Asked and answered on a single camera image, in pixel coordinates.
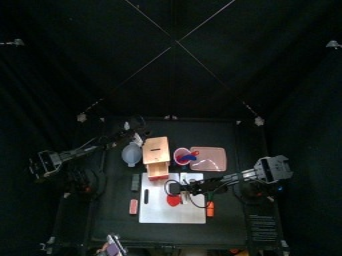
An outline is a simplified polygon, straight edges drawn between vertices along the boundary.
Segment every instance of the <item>purple object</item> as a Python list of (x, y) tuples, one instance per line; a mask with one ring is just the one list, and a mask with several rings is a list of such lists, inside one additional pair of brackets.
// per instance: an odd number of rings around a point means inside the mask
[(190, 160), (190, 161), (197, 161), (197, 159), (198, 159), (198, 158), (197, 158), (194, 155), (190, 154), (190, 155), (182, 156), (181, 159), (180, 159), (180, 161), (189, 161), (189, 160)]

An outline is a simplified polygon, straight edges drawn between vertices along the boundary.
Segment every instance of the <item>ceiling bar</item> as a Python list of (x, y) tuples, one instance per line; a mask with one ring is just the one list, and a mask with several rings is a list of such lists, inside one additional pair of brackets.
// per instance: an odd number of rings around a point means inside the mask
[(125, 0), (133, 7), (134, 9), (146, 17), (146, 19), (159, 28), (159, 30), (170, 37), (170, 34), (168, 31), (157, 24), (157, 22), (141, 11), (141, 9), (129, 1)]
[(106, 97), (101, 98), (97, 102), (94, 102), (91, 104), (91, 106), (81, 113), (81, 115), (86, 114), (102, 101), (105, 101), (106, 98), (109, 98), (111, 96), (111, 94), (114, 93), (114, 91), (121, 87), (123, 86), (131, 79), (133, 77), (135, 77), (141, 72), (142, 70), (151, 65), (153, 62), (155, 62), (155, 60), (172, 49), (172, 47), (169, 47), (162, 53), (158, 54), (158, 56), (146, 64), (143, 65), (137, 71), (135, 73), (129, 77), (126, 78), (117, 86), (115, 88), (110, 91), (110, 93), (107, 94)]
[(237, 0), (230, 1), (180, 40), (182, 42)]
[(232, 92), (232, 88), (230, 86), (220, 79), (220, 77), (216, 75), (216, 73), (209, 69), (209, 67), (201, 62), (201, 60), (197, 58), (197, 56), (190, 52), (190, 50), (184, 46), (184, 44), (177, 41), (178, 45), (182, 47), (182, 49), (188, 52), (188, 54), (194, 58), (194, 60), (198, 62), (198, 64), (208, 70), (208, 72), (212, 74), (212, 76), (216, 78), (216, 80), (220, 82), (221, 85), (224, 85), (224, 87), (226, 89), (229, 89), (230, 94), (237, 98), (237, 100), (241, 101), (241, 103), (244, 104), (244, 106), (250, 110), (250, 112), (253, 113), (253, 115), (256, 117), (261, 117), (258, 115), (258, 113), (253, 110), (252, 106)]

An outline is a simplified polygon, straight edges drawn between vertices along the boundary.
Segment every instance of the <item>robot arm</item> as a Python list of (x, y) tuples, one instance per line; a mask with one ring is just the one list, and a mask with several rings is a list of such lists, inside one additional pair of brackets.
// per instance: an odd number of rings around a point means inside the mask
[(83, 146), (62, 153), (54, 151), (42, 151), (30, 159), (30, 171), (37, 179), (49, 178), (55, 175), (66, 162), (73, 161), (95, 151), (109, 150), (117, 146), (125, 138), (130, 138), (138, 143), (143, 143), (146, 136), (146, 123), (142, 117), (134, 117), (131, 122), (126, 122), (115, 134), (91, 139)]
[(241, 174), (234, 173), (221, 178), (194, 180), (186, 185), (172, 183), (169, 192), (173, 195), (182, 191), (190, 192), (193, 195), (205, 194), (209, 192), (222, 193), (228, 191), (229, 186), (240, 183), (240, 180), (246, 182), (258, 181), (266, 185), (277, 183), (280, 180), (290, 179), (293, 171), (289, 167), (289, 159), (280, 155), (276, 157), (261, 158), (254, 165), (254, 168), (244, 171)]

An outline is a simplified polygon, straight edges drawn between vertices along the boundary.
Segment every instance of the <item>black wall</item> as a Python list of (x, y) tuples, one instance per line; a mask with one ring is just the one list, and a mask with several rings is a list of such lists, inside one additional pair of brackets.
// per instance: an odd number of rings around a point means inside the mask
[[(0, 254), (37, 255), (51, 235), (58, 188), (25, 168), (67, 150), (77, 115), (266, 119), (273, 155), (296, 171), (282, 198), (294, 255), (339, 255), (341, 238), (341, 1), (241, 1), (181, 40), (229, 1), (2, 1)], [(168, 51), (127, 82), (133, 74)]]
[(342, 52), (332, 51), (268, 123), (270, 152), (296, 172), (282, 198), (285, 233), (294, 255), (339, 255), (341, 222)]

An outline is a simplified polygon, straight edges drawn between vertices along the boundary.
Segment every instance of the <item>black table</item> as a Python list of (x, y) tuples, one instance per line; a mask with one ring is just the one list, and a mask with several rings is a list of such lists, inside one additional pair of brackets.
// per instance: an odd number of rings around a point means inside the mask
[[(114, 130), (123, 119), (107, 118), (107, 132)], [(151, 137), (169, 137), (170, 153), (178, 147), (222, 147), (228, 154), (226, 172), (204, 172), (205, 178), (252, 169), (257, 160), (268, 155), (264, 129), (254, 120), (162, 120), (147, 119)], [(106, 191), (93, 221), (91, 241), (105, 241), (109, 233), (118, 233), (122, 243), (133, 247), (204, 247), (244, 248), (248, 246), (246, 207), (230, 190), (216, 195), (216, 216), (206, 224), (142, 224), (139, 216), (129, 213), (130, 200), (141, 199), (139, 192), (131, 191), (133, 174), (146, 172), (143, 163), (130, 168), (122, 159), (127, 144), (106, 152)], [(172, 164), (170, 172), (185, 171)]]

